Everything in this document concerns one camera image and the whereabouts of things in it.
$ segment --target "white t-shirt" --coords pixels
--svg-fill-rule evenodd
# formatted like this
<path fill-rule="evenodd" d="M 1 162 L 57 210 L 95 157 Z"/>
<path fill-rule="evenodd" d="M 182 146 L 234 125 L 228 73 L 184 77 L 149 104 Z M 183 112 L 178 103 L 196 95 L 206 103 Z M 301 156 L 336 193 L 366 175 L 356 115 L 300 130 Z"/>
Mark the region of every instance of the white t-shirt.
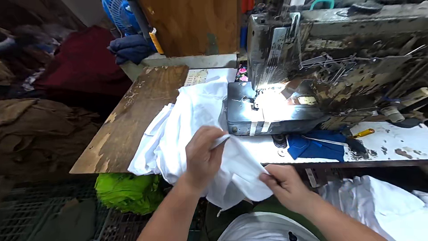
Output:
<path fill-rule="evenodd" d="M 268 212 L 254 212 L 237 217 L 224 230 L 218 241 L 289 241 L 288 232 L 292 232 L 297 241 L 319 241 L 296 221 Z"/>

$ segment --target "fan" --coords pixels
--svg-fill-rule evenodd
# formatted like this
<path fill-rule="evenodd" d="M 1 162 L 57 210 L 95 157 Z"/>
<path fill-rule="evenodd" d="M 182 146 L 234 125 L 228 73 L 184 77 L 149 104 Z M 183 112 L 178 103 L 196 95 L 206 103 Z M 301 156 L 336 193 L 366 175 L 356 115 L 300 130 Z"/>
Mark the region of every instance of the fan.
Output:
<path fill-rule="evenodd" d="M 126 0 L 102 0 L 107 16 L 122 34 L 134 35 L 141 31 L 140 26 Z"/>

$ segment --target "plywood panel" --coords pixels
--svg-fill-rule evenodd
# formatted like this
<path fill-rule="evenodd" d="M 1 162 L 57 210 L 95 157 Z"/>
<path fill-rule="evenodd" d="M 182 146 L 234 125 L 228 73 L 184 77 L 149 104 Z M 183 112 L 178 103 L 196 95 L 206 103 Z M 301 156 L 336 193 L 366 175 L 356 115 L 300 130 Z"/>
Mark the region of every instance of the plywood panel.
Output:
<path fill-rule="evenodd" d="M 175 103 L 187 66 L 146 67 L 104 122 L 70 173 L 127 172 L 144 131 Z"/>
<path fill-rule="evenodd" d="M 139 0 L 167 57 L 233 54 L 238 0 Z"/>

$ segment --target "metal grate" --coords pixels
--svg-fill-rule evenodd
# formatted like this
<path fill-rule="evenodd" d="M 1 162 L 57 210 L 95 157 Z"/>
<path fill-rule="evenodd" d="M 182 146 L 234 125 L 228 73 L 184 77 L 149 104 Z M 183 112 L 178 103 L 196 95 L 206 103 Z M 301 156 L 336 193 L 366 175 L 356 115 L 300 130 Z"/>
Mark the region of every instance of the metal grate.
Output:
<path fill-rule="evenodd" d="M 205 221 L 207 203 L 208 201 L 205 199 L 199 201 L 190 224 L 188 241 L 199 240 L 200 230 Z M 136 241 L 151 216 L 151 214 L 142 216 L 131 212 L 121 213 L 118 210 L 111 210 L 100 235 L 100 241 Z"/>
<path fill-rule="evenodd" d="M 72 200 L 96 200 L 95 179 L 36 183 L 11 190 L 0 206 L 0 241 L 28 241 L 44 225 L 46 219 Z M 94 240 L 99 240 L 109 209 L 100 202 L 96 206 Z"/>
<path fill-rule="evenodd" d="M 142 216 L 113 210 L 106 221 L 100 241 L 135 241 L 150 217 L 151 214 Z"/>

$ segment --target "navy blue cloth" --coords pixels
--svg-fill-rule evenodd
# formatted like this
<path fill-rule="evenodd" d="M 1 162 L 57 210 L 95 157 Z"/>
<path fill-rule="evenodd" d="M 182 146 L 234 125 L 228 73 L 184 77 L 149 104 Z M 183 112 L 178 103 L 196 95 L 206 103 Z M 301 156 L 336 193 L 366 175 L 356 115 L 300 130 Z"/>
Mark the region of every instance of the navy blue cloth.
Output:
<path fill-rule="evenodd" d="M 306 137 L 324 139 L 335 142 L 345 143 L 346 137 L 340 133 L 331 130 L 314 130 L 304 134 Z M 343 155 L 345 153 L 342 145 L 330 144 L 326 142 L 318 142 L 315 140 L 302 137 L 300 134 L 290 134 L 287 138 L 288 153 L 296 160 L 298 157 L 304 158 L 326 158 L 336 159 L 344 162 Z"/>
<path fill-rule="evenodd" d="M 151 46 L 139 34 L 115 39 L 110 42 L 110 46 L 107 49 L 116 55 L 116 64 L 118 65 L 128 60 L 134 64 L 139 64 L 153 53 Z"/>

